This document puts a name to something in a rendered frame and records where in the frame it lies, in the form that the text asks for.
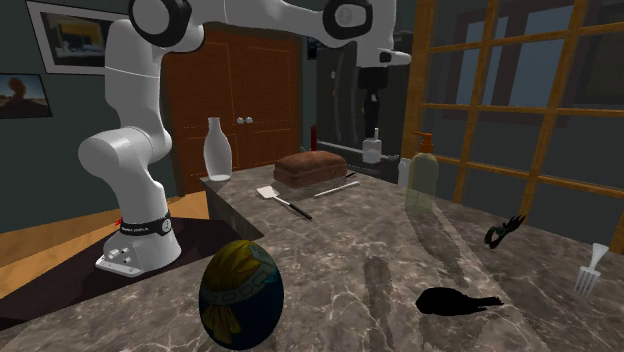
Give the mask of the dark refrigerator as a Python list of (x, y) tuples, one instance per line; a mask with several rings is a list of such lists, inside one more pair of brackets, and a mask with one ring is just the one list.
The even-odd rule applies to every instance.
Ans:
[(360, 173), (396, 183), (400, 162), (410, 67), (391, 66), (386, 88), (380, 91), (377, 127), (382, 141), (381, 161), (362, 161), (365, 138), (365, 92), (358, 88), (357, 48), (317, 51), (317, 148), (342, 156)]

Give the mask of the small white bottle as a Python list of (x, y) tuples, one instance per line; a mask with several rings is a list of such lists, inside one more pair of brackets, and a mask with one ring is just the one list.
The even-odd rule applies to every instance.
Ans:
[(372, 137), (367, 137), (362, 144), (362, 161), (367, 164), (377, 164), (381, 161), (382, 141), (378, 138), (379, 129), (374, 129)]

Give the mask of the brown bread loaf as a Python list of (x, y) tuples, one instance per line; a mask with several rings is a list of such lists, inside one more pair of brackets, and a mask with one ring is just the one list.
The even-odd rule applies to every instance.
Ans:
[(344, 158), (327, 151), (308, 151), (283, 157), (275, 163), (273, 172), (276, 181), (293, 189), (346, 175)]

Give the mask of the brown wooden double door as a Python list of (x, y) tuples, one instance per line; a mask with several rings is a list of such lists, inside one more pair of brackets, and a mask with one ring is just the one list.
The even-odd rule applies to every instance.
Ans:
[(179, 193), (201, 189), (211, 117), (220, 120), (235, 170), (297, 152), (300, 62), (295, 36), (233, 26), (206, 27), (199, 49), (164, 56), (161, 91), (168, 101)]

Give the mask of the green soap dispenser, orange pump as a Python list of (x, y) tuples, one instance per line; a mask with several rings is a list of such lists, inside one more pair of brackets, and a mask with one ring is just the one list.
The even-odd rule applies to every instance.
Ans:
[(405, 206), (414, 212), (431, 211), (436, 194), (439, 165), (433, 155), (432, 134), (415, 132), (421, 136), (418, 153), (410, 162)]

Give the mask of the long white knife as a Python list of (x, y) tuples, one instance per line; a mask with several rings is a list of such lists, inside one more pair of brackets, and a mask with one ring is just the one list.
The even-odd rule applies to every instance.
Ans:
[(335, 192), (339, 192), (339, 191), (342, 191), (342, 190), (348, 189), (348, 188), (350, 188), (350, 187), (357, 186), (357, 185), (359, 185), (359, 184), (360, 184), (360, 182), (359, 182), (359, 181), (349, 182), (349, 183), (346, 183), (346, 184), (344, 184), (344, 185), (341, 185), (341, 186), (338, 186), (338, 187), (335, 187), (335, 188), (331, 188), (331, 189), (329, 189), (329, 190), (326, 190), (326, 191), (323, 191), (323, 192), (317, 193), (317, 194), (315, 194), (315, 195), (314, 195), (314, 197), (315, 197), (315, 198), (318, 198), (318, 197), (323, 197), (323, 196), (326, 196), (326, 195), (329, 195), (329, 194), (332, 194), (332, 193), (335, 193)]

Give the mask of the white glass vase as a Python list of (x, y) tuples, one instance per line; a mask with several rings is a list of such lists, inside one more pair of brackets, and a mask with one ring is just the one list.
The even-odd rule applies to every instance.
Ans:
[(208, 118), (208, 134), (204, 140), (203, 158), (212, 181), (229, 180), (232, 174), (232, 151), (218, 117)]

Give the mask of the dark green curled object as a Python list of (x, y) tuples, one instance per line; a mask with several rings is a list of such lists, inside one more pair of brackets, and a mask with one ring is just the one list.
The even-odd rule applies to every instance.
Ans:
[(520, 227), (525, 218), (525, 215), (512, 216), (508, 222), (502, 223), (500, 226), (492, 226), (486, 232), (484, 243), (487, 244), (490, 249), (497, 248), (507, 234)]

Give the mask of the black oblong object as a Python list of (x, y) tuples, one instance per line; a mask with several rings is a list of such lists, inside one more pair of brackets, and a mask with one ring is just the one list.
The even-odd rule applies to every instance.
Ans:
[(453, 288), (432, 287), (421, 293), (415, 305), (423, 314), (458, 316), (486, 311), (490, 306), (502, 306), (503, 302), (495, 296), (474, 298)]

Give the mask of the blue and yellow decorated egg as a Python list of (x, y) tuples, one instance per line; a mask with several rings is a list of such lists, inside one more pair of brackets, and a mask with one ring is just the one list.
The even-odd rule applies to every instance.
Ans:
[(201, 322), (218, 345), (247, 350), (275, 329), (284, 305), (284, 285), (276, 262), (260, 245), (236, 240), (207, 265), (199, 289)]

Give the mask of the white fork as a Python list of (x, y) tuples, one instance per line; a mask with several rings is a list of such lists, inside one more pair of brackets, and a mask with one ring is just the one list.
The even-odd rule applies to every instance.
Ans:
[(595, 287), (601, 273), (596, 270), (599, 261), (609, 251), (609, 247), (600, 243), (592, 245), (592, 256), (588, 266), (580, 266), (574, 286), (574, 292), (588, 297)]

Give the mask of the dark robot stand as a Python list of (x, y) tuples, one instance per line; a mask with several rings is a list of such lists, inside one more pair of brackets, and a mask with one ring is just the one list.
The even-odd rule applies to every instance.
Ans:
[(231, 241), (263, 237), (247, 222), (175, 218), (173, 229), (182, 249), (173, 263), (132, 278), (98, 269), (100, 240), (0, 299), (0, 331), (206, 258)]

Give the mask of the window with wooden frame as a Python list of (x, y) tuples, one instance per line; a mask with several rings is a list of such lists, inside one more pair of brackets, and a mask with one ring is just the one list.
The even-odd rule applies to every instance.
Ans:
[[(495, 36), (495, 29), (498, 22), (500, 10), (499, 0), (488, 0), (482, 39), (476, 42), (466, 42), (446, 46), (434, 46), (434, 22), (436, 20), (436, 7), (439, 0), (417, 0), (414, 15), (414, 39), (412, 42), (412, 63), (410, 66), (410, 76), (408, 83), (407, 102), (403, 123), (403, 135), (401, 145), (401, 155), (411, 157), (414, 154), (417, 138), (412, 135), (414, 131), (420, 129), (421, 118), (425, 109), (432, 110), (458, 110), (468, 113), (462, 153), (459, 158), (442, 156), (440, 160), (444, 163), (456, 165), (458, 174), (455, 184), (453, 201), (458, 203), (462, 199), (462, 192), (465, 182), (465, 173), (468, 168), (482, 171), (503, 174), (517, 177), (526, 181), (526, 187), (520, 206), (520, 213), (527, 215), (530, 212), (536, 187), (539, 183), (555, 185), (575, 189), (587, 193), (599, 194), (603, 196), (624, 199), (624, 190), (617, 188), (603, 187), (600, 185), (578, 182), (576, 180), (562, 179), (553, 176), (543, 175), (541, 168), (546, 156), (548, 144), (556, 118), (561, 115), (568, 116), (594, 116), (624, 119), (624, 110), (609, 109), (586, 109), (586, 108), (565, 108), (561, 105), (561, 99), (565, 91), (566, 80), (573, 61), (573, 54), (577, 49), (578, 40), (581, 36), (596, 36), (624, 32), (624, 21), (612, 22), (600, 25), (586, 26), (584, 19), (590, 0), (575, 0), (573, 10), (567, 28), (559, 31), (543, 32), (537, 34), (521, 35), (515, 37)], [(485, 88), (487, 68), (491, 58), (491, 50), (494, 47), (505, 45), (526, 44), (532, 42), (542, 42), (561, 39), (563, 41), (562, 50), (558, 59), (558, 66), (549, 94), (549, 100), (544, 107), (531, 106), (502, 106), (502, 105), (482, 105), (480, 103), (482, 93)], [(478, 60), (475, 71), (473, 88), (471, 90), (471, 100), (468, 104), (438, 104), (426, 101), (426, 88), (429, 79), (430, 56), (442, 52), (463, 52), (466, 50), (477, 50)], [(498, 167), (469, 160), (471, 142), (477, 124), (478, 114), (482, 111), (504, 112), (504, 113), (526, 113), (541, 114), (543, 123), (541, 125), (539, 138), (535, 147), (531, 168), (528, 172)]]

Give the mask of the white framed wall picture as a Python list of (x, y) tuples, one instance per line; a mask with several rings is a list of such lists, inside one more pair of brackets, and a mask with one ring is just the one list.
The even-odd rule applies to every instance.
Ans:
[(125, 14), (27, 1), (48, 74), (103, 75), (110, 25)]

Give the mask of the dark framed wall picture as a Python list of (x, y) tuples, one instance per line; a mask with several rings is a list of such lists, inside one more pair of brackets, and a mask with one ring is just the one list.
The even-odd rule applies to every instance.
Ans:
[(0, 119), (51, 116), (39, 74), (0, 73)]

